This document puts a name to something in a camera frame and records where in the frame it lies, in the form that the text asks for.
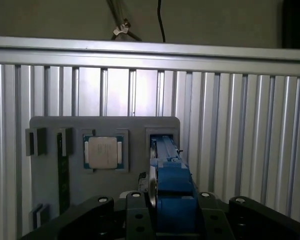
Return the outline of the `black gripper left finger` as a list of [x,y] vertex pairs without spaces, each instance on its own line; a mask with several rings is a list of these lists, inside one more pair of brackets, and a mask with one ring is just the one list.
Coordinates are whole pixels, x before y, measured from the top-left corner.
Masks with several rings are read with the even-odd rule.
[[154,240],[144,193],[94,196],[24,235],[24,240]]

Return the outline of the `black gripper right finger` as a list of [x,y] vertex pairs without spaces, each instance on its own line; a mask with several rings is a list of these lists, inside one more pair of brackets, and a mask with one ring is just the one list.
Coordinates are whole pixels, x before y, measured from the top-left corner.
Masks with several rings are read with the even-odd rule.
[[300,240],[300,222],[248,197],[201,192],[198,207],[204,240]]

